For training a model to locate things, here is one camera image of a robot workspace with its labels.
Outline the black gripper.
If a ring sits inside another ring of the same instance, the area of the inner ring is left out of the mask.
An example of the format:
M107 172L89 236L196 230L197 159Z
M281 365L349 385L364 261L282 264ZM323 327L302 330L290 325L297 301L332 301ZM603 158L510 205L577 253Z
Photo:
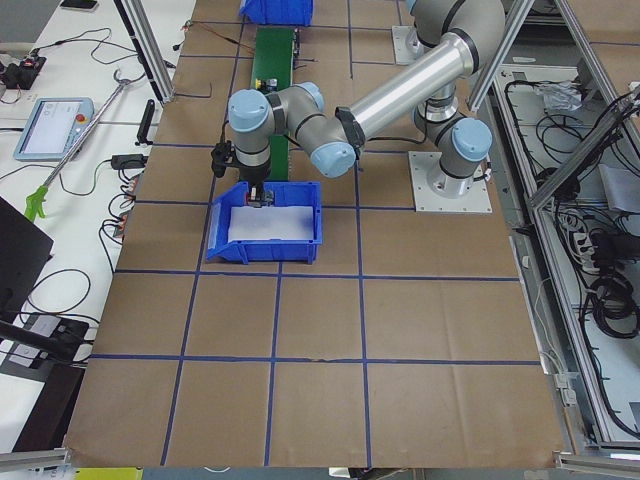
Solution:
M239 180L247 182L250 187L257 187L268 179L270 173L270 163L264 163L258 166L241 166L239 168Z

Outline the blue bin near arm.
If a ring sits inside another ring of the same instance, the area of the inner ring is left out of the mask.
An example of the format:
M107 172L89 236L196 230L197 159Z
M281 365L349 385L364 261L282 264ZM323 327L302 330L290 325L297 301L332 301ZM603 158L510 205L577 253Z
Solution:
M313 263L323 243L321 185L315 181L267 182L270 206L248 203L249 186L239 182L212 203L206 260L222 258Z
M245 0L239 9L256 24L299 26L311 24L313 11L313 0Z

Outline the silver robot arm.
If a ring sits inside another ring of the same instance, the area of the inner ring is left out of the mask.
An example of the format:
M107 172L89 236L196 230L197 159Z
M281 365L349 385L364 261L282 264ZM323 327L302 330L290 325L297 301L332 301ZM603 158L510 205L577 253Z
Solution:
M222 177L236 168L261 189L271 170L270 139L289 133L328 178L344 175L375 134L445 88L483 67L504 34L499 1L411 1L418 41L425 53L403 72L354 104L324 113L324 98L312 82L263 94L235 92L228 102L233 136L216 145L212 168Z

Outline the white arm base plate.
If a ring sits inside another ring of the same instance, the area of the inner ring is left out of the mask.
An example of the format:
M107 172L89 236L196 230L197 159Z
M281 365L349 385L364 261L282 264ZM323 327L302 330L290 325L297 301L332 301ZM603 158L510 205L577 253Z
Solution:
M491 214L487 182L481 167L467 179L447 176L440 152L409 151L409 170L415 211L440 214Z
M414 26L394 25L392 41L396 65L410 65L425 53Z

